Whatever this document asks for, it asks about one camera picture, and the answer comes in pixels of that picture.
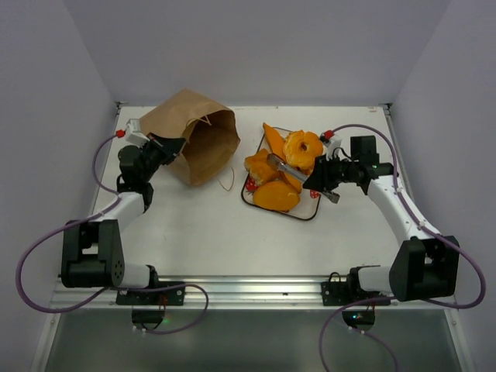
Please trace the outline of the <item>brown paper bag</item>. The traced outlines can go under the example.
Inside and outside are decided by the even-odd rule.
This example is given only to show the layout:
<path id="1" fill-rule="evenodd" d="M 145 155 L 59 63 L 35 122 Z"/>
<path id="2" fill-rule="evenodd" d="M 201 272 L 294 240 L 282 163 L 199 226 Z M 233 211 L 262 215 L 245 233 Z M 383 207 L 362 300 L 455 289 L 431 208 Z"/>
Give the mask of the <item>brown paper bag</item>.
<path id="1" fill-rule="evenodd" d="M 145 135 L 185 139 L 169 168 L 190 186 L 218 176 L 240 143 L 234 111 L 187 88 L 142 116 L 139 124 Z"/>

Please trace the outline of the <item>metal tongs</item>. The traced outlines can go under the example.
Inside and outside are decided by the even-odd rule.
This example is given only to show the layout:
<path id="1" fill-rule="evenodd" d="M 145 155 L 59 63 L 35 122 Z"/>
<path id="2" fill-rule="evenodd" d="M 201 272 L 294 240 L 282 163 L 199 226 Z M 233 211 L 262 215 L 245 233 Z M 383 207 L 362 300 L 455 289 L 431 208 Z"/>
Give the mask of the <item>metal tongs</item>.
<path id="1" fill-rule="evenodd" d="M 294 177 L 296 180 L 298 180 L 301 183 L 301 186 L 303 188 L 305 188 L 304 184 L 307 181 L 308 176 L 303 174 L 301 171 L 289 166 L 278 155 L 276 155 L 274 153 L 270 153 L 267 156 L 267 162 L 276 171 L 282 171 L 282 172 Z M 338 195 L 334 191 L 317 191 L 317 190 L 314 190 L 313 188 L 310 190 L 318 192 L 320 195 L 325 196 L 333 204 L 337 204 L 340 200 L 340 195 Z"/>

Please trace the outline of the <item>oval orange fake loaf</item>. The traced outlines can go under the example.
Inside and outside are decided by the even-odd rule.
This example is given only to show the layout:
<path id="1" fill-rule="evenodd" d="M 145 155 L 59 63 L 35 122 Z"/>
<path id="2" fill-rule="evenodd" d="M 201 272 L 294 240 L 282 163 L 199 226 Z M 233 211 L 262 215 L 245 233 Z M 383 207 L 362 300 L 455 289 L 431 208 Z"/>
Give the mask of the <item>oval orange fake loaf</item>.
<path id="1" fill-rule="evenodd" d="M 288 212 L 300 202 L 299 193 L 283 181 L 271 181 L 260 186 L 253 194 L 253 203 L 261 208 Z"/>

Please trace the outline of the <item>orange fake baguette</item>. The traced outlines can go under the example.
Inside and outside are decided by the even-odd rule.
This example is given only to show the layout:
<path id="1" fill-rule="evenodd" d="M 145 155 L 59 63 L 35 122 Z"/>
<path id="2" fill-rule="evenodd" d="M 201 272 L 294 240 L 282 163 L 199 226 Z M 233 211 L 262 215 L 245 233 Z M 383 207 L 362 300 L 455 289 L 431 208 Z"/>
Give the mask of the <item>orange fake baguette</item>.
<path id="1" fill-rule="evenodd" d="M 281 134 L 272 126 L 269 126 L 265 122 L 263 123 L 264 135 L 266 141 L 272 153 L 285 160 L 286 156 L 284 154 L 284 144 L 285 140 Z"/>

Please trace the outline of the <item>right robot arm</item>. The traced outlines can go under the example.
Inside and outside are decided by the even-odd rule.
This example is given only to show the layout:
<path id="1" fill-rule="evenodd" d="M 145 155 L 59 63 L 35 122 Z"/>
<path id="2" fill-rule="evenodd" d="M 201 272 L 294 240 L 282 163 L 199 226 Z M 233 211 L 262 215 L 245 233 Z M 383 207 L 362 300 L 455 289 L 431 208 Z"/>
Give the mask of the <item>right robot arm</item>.
<path id="1" fill-rule="evenodd" d="M 374 136 L 354 136 L 351 154 L 339 157 L 341 139 L 328 131 L 320 140 L 326 153 L 317 157 L 304 188 L 318 191 L 337 203 L 341 184 L 355 184 L 378 207 L 399 249 L 388 267 L 354 267 L 347 276 L 345 294 L 363 304 L 372 294 L 393 295 L 399 301 L 427 300 L 452 295 L 456 288 L 459 254 L 456 239 L 441 236 L 422 219 L 413 201 L 401 193 L 393 163 L 382 163 Z"/>

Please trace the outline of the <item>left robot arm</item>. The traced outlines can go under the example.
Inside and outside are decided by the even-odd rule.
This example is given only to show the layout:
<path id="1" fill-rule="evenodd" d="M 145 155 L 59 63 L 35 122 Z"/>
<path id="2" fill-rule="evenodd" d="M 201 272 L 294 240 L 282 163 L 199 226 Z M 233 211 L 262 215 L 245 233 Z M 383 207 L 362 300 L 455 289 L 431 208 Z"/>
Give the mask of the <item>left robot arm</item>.
<path id="1" fill-rule="evenodd" d="M 152 176 L 175 161 L 186 139 L 148 134 L 140 146 L 118 152 L 120 175 L 117 195 L 102 214 L 64 231 L 61 280 L 67 288 L 124 288 L 143 304 L 153 304 L 161 294 L 150 265 L 126 263 L 121 233 L 150 207 Z"/>

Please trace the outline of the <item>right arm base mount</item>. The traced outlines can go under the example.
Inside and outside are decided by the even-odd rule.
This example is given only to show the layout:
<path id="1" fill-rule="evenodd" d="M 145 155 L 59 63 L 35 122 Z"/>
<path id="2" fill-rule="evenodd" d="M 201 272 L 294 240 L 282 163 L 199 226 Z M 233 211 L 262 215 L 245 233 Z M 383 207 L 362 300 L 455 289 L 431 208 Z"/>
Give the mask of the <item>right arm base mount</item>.
<path id="1" fill-rule="evenodd" d="M 329 278 L 321 283 L 321 297 L 324 306 L 337 306 L 351 304 L 371 298 L 379 298 L 379 302 L 368 304 L 364 310 L 346 310 L 342 312 L 343 321 L 353 329 L 360 331 L 370 330 L 376 320 L 376 307 L 389 306 L 391 300 L 379 291 L 366 291 L 359 286 L 357 267 L 352 268 L 346 275 L 332 272 Z"/>

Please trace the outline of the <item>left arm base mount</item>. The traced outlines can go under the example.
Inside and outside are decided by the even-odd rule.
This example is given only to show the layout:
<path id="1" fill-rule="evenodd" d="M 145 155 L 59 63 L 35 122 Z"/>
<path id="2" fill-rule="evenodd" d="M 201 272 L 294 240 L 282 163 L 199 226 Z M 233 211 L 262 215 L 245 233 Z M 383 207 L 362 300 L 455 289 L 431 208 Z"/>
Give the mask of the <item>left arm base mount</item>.
<path id="1" fill-rule="evenodd" d="M 185 283 L 161 281 L 152 285 L 156 291 L 119 291 L 115 303 L 131 306 L 132 324 L 142 330 L 156 330 L 164 323 L 167 306 L 184 304 Z"/>

